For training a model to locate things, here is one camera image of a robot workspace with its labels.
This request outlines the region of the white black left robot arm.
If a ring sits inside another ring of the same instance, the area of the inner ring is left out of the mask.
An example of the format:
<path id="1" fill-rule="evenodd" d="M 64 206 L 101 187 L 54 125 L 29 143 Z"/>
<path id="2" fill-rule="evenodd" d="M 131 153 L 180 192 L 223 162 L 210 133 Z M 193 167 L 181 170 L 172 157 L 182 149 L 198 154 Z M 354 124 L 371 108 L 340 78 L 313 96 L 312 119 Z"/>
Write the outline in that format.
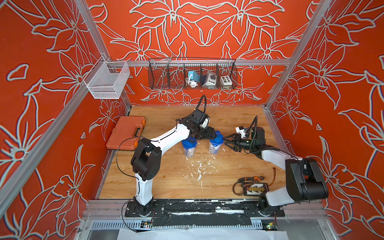
<path id="1" fill-rule="evenodd" d="M 196 140 L 211 140 L 216 137 L 215 129 L 209 126 L 209 115 L 201 110 L 194 110 L 190 115 L 178 119 L 174 128 L 163 135 L 139 140 L 131 159 L 131 165 L 137 181 L 135 204 L 149 208 L 153 201 L 153 178 L 161 167 L 162 156 L 173 146 L 193 137 Z"/>

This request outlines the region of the blue lid of jar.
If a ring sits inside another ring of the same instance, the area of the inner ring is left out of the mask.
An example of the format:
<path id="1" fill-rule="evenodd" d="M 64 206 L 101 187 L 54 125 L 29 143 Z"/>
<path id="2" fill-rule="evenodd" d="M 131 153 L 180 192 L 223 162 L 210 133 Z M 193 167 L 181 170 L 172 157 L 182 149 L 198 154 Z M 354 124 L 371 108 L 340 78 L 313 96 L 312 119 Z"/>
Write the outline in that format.
<path id="1" fill-rule="evenodd" d="M 220 146 L 224 142 L 224 137 L 220 131 L 215 131 L 216 137 L 210 140 L 210 143 L 214 146 Z"/>
<path id="2" fill-rule="evenodd" d="M 182 145 L 185 150 L 194 149 L 197 147 L 197 140 L 194 137 L 188 137 L 182 140 Z"/>

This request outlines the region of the clear jar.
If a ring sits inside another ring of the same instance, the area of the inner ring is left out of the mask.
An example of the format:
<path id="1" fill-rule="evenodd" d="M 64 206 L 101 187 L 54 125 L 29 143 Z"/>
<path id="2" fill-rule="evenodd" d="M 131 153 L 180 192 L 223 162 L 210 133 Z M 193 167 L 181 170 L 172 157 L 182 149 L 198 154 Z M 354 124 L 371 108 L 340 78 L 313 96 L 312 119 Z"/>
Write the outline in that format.
<path id="1" fill-rule="evenodd" d="M 184 148 L 184 154 L 187 158 L 192 158 L 195 155 L 196 148 Z"/>
<path id="2" fill-rule="evenodd" d="M 220 148 L 221 148 L 221 144 L 210 143 L 209 144 L 209 153 L 211 155 L 216 155 L 216 154 L 218 154 Z"/>

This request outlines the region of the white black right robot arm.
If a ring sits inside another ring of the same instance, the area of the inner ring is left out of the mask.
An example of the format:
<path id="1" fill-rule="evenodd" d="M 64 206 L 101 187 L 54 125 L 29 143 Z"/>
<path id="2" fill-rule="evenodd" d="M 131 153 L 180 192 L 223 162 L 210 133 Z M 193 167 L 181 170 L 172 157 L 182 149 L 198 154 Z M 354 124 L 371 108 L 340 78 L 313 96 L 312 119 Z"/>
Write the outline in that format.
<path id="1" fill-rule="evenodd" d="M 318 162 L 266 144 L 262 127 L 238 128 L 235 134 L 224 138 L 224 143 L 235 152 L 245 151 L 285 171 L 286 186 L 261 194 L 258 202 L 260 212 L 328 198 L 329 190 Z"/>

